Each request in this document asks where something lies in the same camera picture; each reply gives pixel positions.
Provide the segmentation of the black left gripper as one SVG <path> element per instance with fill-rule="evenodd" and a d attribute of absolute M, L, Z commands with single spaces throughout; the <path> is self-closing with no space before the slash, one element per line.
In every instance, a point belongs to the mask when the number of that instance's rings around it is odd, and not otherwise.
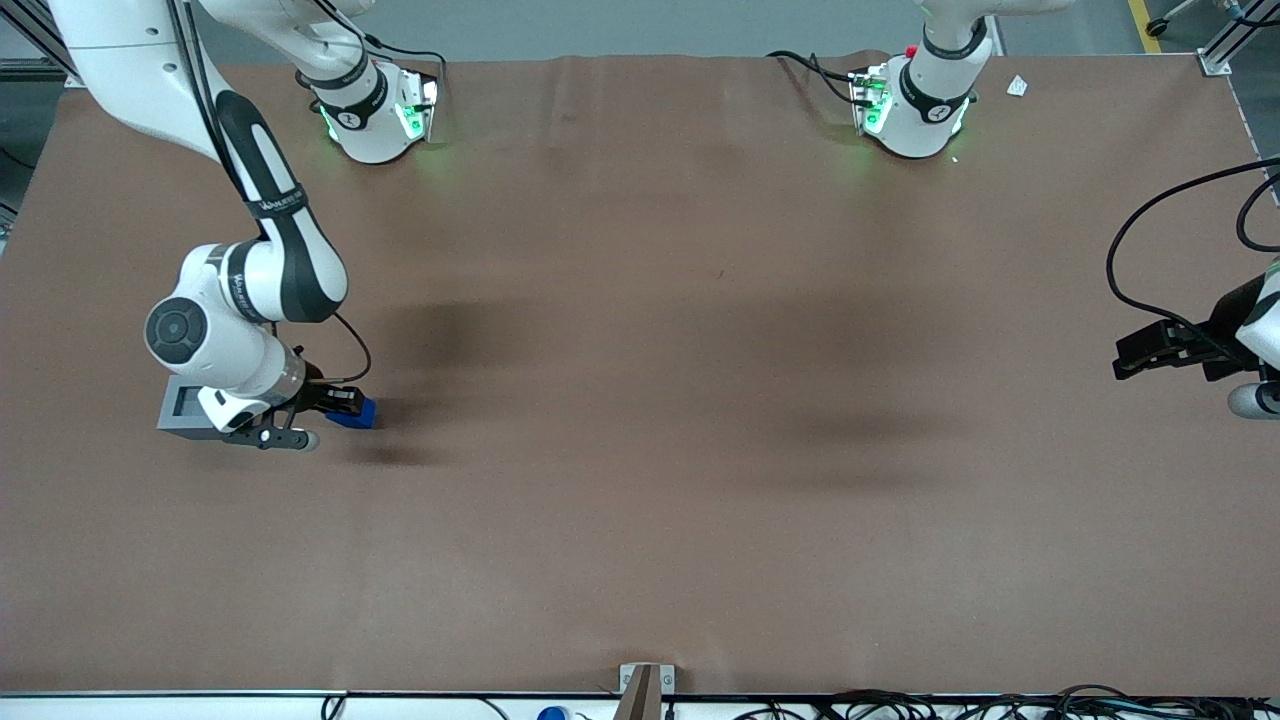
<path fill-rule="evenodd" d="M 1197 327 L 1160 319 L 1116 341 L 1117 357 L 1112 361 L 1116 380 L 1125 380 L 1142 372 L 1160 368 L 1181 368 L 1202 364 L 1207 382 L 1219 382 L 1238 373 L 1253 373 L 1268 380 L 1268 365 L 1236 340 L 1260 297 L 1265 275 L 1247 281 L 1226 292 L 1213 305 L 1208 319 L 1199 328 L 1222 348 L 1211 350 L 1204 361 L 1207 343 Z"/>

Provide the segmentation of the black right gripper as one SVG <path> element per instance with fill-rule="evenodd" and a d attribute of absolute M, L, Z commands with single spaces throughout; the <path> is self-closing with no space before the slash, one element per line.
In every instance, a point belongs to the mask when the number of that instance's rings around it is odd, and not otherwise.
<path fill-rule="evenodd" d="M 333 387 L 317 372 L 306 372 L 303 382 L 287 409 L 294 413 L 319 411 L 326 416 L 358 418 L 364 415 L 364 393 L 356 387 Z"/>

